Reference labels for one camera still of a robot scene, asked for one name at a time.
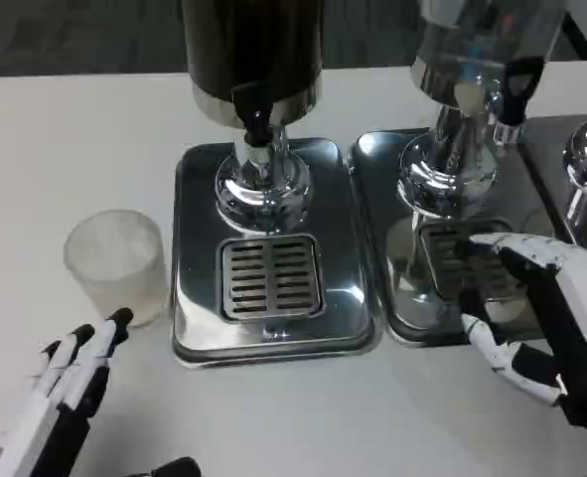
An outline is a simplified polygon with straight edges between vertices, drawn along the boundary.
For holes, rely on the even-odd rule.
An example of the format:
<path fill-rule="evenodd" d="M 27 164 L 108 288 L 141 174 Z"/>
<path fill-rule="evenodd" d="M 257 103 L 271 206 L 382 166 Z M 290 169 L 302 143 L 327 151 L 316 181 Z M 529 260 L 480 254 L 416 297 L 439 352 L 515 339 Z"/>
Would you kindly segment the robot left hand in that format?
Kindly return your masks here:
<path fill-rule="evenodd" d="M 40 352 L 38 371 L 8 430 L 0 431 L 0 476 L 69 476 L 110 378 L 110 360 L 128 337 L 131 309 L 82 324 Z"/>

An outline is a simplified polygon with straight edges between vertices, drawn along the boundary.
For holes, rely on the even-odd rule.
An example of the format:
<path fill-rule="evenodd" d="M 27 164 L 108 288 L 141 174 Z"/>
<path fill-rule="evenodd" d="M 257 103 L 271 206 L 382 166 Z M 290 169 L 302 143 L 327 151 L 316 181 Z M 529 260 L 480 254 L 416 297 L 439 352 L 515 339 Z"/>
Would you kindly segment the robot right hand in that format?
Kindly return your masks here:
<path fill-rule="evenodd" d="M 458 298 L 469 342 L 492 371 L 513 387 L 562 410 L 587 431 L 587 248 L 558 238 L 496 232 L 473 234 L 463 254 L 486 251 L 522 283 L 550 350 L 543 352 L 496 332 L 477 288 Z"/>

